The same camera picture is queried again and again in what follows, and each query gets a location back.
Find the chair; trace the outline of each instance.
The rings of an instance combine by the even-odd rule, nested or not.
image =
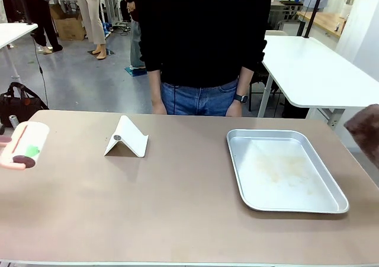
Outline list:
[[[281,30],[267,30],[266,35],[268,36],[287,36],[287,33]],[[269,73],[266,70],[263,63],[259,63],[256,70],[254,71],[253,77],[250,81],[250,87],[249,87],[249,111],[251,111],[251,97],[253,94],[261,94],[263,92],[252,92],[252,85],[253,83],[262,82],[265,86],[267,84]],[[275,95],[275,93],[279,90],[279,86],[275,83],[275,81],[272,82],[271,86],[271,93]]]

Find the black pants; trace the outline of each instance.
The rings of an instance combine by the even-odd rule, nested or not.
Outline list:
[[[26,3],[32,22],[38,24],[38,28],[33,32],[37,44],[46,46],[46,37],[44,35],[46,32],[47,38],[53,48],[59,48],[57,35],[50,15],[49,2],[44,0],[26,0]]]

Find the cardboard box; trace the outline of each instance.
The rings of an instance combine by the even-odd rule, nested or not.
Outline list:
[[[80,14],[65,14],[59,4],[50,6],[61,40],[83,40],[86,34]]]

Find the person in beige pants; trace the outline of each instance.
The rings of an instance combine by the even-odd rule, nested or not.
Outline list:
[[[98,54],[98,60],[105,59],[107,57],[107,49],[105,48],[105,35],[99,17],[99,0],[78,0],[78,4],[81,9],[88,40],[97,45],[92,54]]]

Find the brown cloth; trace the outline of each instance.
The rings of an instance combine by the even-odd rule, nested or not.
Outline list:
[[[379,169],[379,104],[372,104],[345,123],[346,129]]]

